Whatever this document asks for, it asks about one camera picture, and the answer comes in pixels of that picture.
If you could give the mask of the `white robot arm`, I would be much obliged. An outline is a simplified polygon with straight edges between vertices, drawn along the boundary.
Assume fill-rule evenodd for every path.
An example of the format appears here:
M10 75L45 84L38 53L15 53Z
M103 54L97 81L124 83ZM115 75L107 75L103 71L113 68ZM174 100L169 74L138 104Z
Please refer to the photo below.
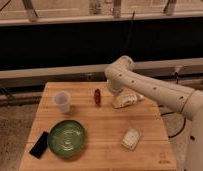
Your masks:
M192 124L184 171L203 171L203 92L134 73L133 68L129 56L109 64L105 69L109 91L119 95L127 87L189 119Z

